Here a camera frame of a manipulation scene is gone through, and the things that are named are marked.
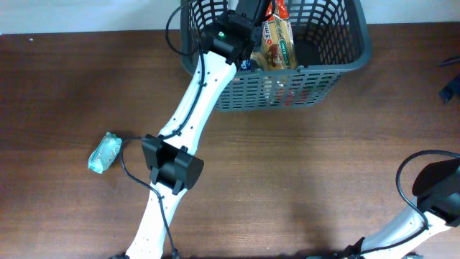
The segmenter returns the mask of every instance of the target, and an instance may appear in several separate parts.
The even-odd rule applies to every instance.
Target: light blue wrapper
[[[96,173],[103,173],[113,163],[120,151],[121,139],[107,132],[101,144],[94,150],[88,160],[88,169]]]

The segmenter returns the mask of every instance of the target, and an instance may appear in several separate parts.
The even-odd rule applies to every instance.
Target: gray plastic basket
[[[361,68],[372,46],[359,0],[285,0],[299,67],[281,71],[239,71],[224,89],[219,111],[312,106],[343,73]],[[200,31],[227,9],[227,0],[197,0],[181,13],[182,51],[196,46]],[[182,57],[193,73],[198,54]]]

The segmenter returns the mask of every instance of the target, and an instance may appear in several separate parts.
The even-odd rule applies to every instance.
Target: brown wooden surface
[[[436,67],[460,54],[460,24],[369,31],[370,63],[320,104],[211,115],[197,153],[205,169],[171,227],[184,256],[343,249],[405,206],[395,171],[408,155],[460,151],[459,101],[438,97],[460,67]],[[158,133],[190,81],[180,58],[163,32],[4,35],[0,49],[0,258],[123,252],[147,190],[118,162],[103,175],[88,171],[88,157],[106,132]],[[125,154],[147,180],[139,143]],[[405,190],[440,159],[410,164]],[[417,251],[460,258],[459,234],[435,236]]]

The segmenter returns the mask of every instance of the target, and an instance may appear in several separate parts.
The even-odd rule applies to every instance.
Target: small plastic packet
[[[88,169],[103,173],[113,163],[121,148],[121,139],[107,132],[88,160]]]

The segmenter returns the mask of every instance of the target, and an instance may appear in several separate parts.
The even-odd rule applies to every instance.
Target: white wall
[[[164,29],[180,0],[0,0],[0,32]],[[460,22],[460,0],[361,0],[368,23]],[[179,17],[172,23],[178,28]]]

